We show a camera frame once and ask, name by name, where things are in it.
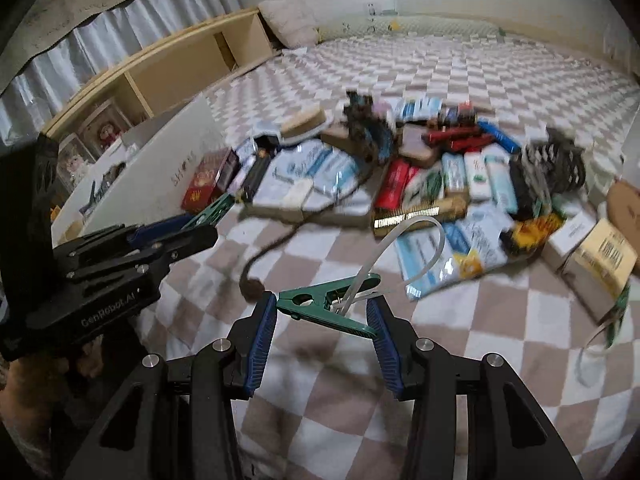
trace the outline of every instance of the curtain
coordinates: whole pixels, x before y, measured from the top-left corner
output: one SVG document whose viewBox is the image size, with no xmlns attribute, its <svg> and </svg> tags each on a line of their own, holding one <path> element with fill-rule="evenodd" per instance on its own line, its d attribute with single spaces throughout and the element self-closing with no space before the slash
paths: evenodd
<svg viewBox="0 0 640 480">
<path fill-rule="evenodd" d="M 128 0 L 35 56 L 0 96 L 0 138 L 36 134 L 93 76 L 174 32 L 241 9 L 239 0 Z"/>
</svg>

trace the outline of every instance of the checkered blanket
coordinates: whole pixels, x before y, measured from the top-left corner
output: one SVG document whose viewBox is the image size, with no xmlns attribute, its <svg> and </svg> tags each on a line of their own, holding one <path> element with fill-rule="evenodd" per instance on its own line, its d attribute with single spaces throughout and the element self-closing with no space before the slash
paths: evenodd
<svg viewBox="0 0 640 480">
<path fill-rule="evenodd" d="M 333 109 L 346 88 L 381 95 L 426 91 L 491 106 L 515 137 L 556 124 L 579 144 L 615 153 L 640 102 L 626 76 L 523 38 L 350 38 L 303 56 L 273 59 L 209 95 L 230 144 L 260 119 L 282 120 L 310 102 Z M 288 228 L 266 219 L 220 222 L 209 251 L 175 264 L 162 297 L 140 315 L 142 340 L 168 359 L 195 353 L 225 336 L 252 305 L 240 295 L 245 261 Z M 252 274 L 279 292 L 356 274 L 372 251 L 370 232 L 308 225 L 258 261 Z M 389 248 L 374 270 L 401 281 Z M 574 294 L 543 264 L 518 264 L 435 292 L 418 302 L 401 290 L 386 296 L 396 316 L 411 320 L 452 354 L 498 352 L 532 391 L 586 479 L 606 473 L 640 424 L 640 307 L 631 301 L 619 344 L 605 358 L 578 352 L 594 324 Z M 353 319 L 365 322 L 356 304 Z M 369 340 L 279 315 L 262 386 L 235 402 L 239 444 L 274 478 L 397 478 L 410 426 L 411 402 L 385 391 Z M 465 477 L 465 403 L 459 399 L 456 477 Z"/>
</svg>

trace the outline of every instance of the brown cord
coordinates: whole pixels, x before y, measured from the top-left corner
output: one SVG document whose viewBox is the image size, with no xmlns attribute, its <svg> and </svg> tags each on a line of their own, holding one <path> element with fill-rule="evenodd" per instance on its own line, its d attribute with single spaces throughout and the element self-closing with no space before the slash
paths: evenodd
<svg viewBox="0 0 640 480">
<path fill-rule="evenodd" d="M 309 213 L 308 216 L 306 216 L 306 218 L 302 222 L 295 224 L 291 228 L 291 231 L 289 231 L 284 236 L 281 236 L 277 240 L 274 240 L 270 244 L 263 247 L 256 255 L 252 256 L 251 259 L 249 259 L 249 261 L 247 261 L 247 263 L 244 264 L 244 268 L 242 269 L 242 273 L 240 274 L 240 279 L 238 280 L 238 285 L 240 286 L 240 292 L 242 293 L 242 296 L 245 298 L 245 300 L 249 301 L 250 303 L 254 303 L 255 301 L 260 300 L 260 297 L 265 291 L 264 285 L 260 280 L 258 280 L 257 278 L 248 277 L 249 271 L 251 270 L 252 265 L 261 257 L 263 257 L 265 254 L 269 253 L 270 251 L 273 251 L 274 249 L 277 249 L 282 244 L 285 244 L 286 242 L 291 240 L 303 225 L 313 221 L 322 213 L 331 211 L 341 202 L 343 202 L 344 200 L 352 196 L 357 190 L 359 190 L 362 186 L 364 186 L 367 183 L 367 181 L 371 178 L 374 168 L 375 166 L 371 164 L 367 172 L 364 173 L 359 178 L 358 183 L 356 184 L 356 187 L 354 187 L 346 195 L 343 195 L 337 198 L 334 202 L 331 202 L 329 205 L 323 207 L 322 209 L 318 209 L 317 211 L 312 211 L 311 213 Z"/>
</svg>

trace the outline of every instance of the red packet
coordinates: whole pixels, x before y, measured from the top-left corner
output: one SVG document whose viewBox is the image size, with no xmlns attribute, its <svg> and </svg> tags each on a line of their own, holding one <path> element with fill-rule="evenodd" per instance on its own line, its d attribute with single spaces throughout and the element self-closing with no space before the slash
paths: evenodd
<svg viewBox="0 0 640 480">
<path fill-rule="evenodd" d="M 376 209 L 396 209 L 402 202 L 402 191 L 409 176 L 409 163 L 397 158 L 389 165 L 385 181 L 374 207 Z"/>
<path fill-rule="evenodd" d="M 206 153 L 182 199 L 182 209 L 192 214 L 201 212 L 226 191 L 238 167 L 238 155 L 231 148 Z"/>
<path fill-rule="evenodd" d="M 409 168 L 409 173 L 407 175 L 406 178 L 406 183 L 408 184 L 409 182 L 411 182 L 411 179 L 416 176 L 418 173 L 420 173 L 420 168 L 418 168 L 417 166 L 411 166 Z"/>
<path fill-rule="evenodd" d="M 479 152 L 485 146 L 493 144 L 495 137 L 491 134 L 483 134 L 477 137 L 467 137 L 466 139 L 450 140 L 445 143 L 446 148 L 450 152 L 468 153 Z"/>
<path fill-rule="evenodd" d="M 481 135 L 482 130 L 478 126 L 465 126 L 454 128 L 444 128 L 443 130 L 427 130 L 422 134 L 422 140 L 428 146 L 434 146 L 440 142 L 448 140 L 463 139 L 464 137 Z"/>
</svg>

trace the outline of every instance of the green plastic clip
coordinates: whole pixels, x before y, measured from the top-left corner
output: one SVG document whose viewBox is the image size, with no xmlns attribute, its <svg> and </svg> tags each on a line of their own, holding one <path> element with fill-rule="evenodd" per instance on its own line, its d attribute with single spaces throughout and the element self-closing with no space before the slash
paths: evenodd
<svg viewBox="0 0 640 480">
<path fill-rule="evenodd" d="M 305 319 L 340 332 L 375 339 L 376 331 L 370 326 L 331 311 L 332 304 L 344 297 L 354 279 L 355 276 L 352 276 L 320 285 L 284 290 L 278 295 L 276 307 L 293 319 Z M 374 288 L 379 283 L 380 275 L 370 272 L 358 292 Z"/>
<path fill-rule="evenodd" d="M 235 203 L 235 198 L 229 195 L 229 193 L 223 193 L 220 197 L 218 197 L 218 199 L 214 200 L 211 204 L 204 208 L 201 213 L 198 213 L 191 220 L 189 220 L 189 222 L 181 230 L 184 231 L 185 229 L 203 224 L 216 225 L 218 222 L 220 222 L 220 219 L 229 212 L 229 210 L 234 206 Z"/>
</svg>

